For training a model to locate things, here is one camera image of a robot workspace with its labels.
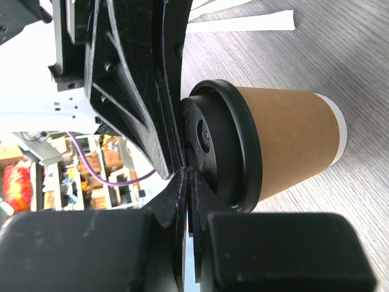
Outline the black plastic cup lid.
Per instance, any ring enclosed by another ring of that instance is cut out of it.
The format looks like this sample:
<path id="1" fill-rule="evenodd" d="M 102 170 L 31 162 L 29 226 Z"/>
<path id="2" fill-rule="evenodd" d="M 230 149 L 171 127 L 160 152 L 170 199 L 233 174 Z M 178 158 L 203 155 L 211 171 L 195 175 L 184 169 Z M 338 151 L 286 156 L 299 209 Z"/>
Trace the black plastic cup lid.
<path id="1" fill-rule="evenodd" d="M 203 80 L 181 101 L 185 146 L 227 205 L 251 212 L 260 200 L 263 162 L 249 106 L 226 80 Z"/>

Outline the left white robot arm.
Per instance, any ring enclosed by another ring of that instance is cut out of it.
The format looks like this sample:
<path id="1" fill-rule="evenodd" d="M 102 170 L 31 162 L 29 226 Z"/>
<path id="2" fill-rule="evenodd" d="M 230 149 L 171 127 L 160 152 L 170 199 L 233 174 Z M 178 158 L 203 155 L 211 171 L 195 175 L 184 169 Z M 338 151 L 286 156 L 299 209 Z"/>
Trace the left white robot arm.
<path id="1" fill-rule="evenodd" d="M 52 24 L 55 63 L 40 73 L 28 56 L 46 37 L 35 34 L 1 54 L 2 86 L 38 92 L 84 89 L 92 109 L 129 139 L 156 172 L 169 178 L 184 162 L 179 113 L 182 51 L 191 1 L 1 2 L 1 44 L 36 23 Z"/>

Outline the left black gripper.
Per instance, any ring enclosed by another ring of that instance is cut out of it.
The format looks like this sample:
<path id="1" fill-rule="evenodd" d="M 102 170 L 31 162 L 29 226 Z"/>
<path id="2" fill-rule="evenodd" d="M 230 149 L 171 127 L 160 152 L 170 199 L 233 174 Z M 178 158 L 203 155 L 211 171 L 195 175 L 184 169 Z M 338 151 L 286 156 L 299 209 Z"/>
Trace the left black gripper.
<path id="1" fill-rule="evenodd" d="M 49 71 L 57 90 L 84 83 L 101 120 L 170 178 L 184 165 L 180 102 L 190 2 L 95 1 L 92 33 L 91 1 L 51 3 L 57 60 Z"/>

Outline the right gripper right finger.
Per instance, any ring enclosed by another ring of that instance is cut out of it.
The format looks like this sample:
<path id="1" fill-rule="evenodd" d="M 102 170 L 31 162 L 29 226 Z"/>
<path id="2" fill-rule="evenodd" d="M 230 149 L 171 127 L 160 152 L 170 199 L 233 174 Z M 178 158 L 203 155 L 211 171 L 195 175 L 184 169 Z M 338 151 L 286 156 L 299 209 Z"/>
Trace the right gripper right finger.
<path id="1" fill-rule="evenodd" d="M 334 213 L 240 213 L 190 173 L 190 231 L 201 291 L 374 291 L 348 220 Z"/>

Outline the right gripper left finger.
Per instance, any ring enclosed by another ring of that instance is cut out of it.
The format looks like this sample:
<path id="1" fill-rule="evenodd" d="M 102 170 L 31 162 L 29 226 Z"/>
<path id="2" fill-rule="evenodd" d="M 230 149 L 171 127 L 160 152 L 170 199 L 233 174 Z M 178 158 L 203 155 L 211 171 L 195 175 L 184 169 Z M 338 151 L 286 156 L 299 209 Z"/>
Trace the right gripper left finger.
<path id="1" fill-rule="evenodd" d="M 1 227 L 2 291 L 182 291 L 187 171 L 140 209 L 38 211 Z"/>

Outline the brown paper coffee cup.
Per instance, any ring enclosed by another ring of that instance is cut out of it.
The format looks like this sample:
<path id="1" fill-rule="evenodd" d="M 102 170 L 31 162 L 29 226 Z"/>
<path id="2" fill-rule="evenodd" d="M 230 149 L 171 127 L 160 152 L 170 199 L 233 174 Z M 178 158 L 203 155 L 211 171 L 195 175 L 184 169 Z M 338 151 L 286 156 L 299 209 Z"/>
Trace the brown paper coffee cup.
<path id="1" fill-rule="evenodd" d="M 347 126 L 330 98 L 313 92 L 239 87 L 247 203 L 326 170 L 343 155 Z"/>

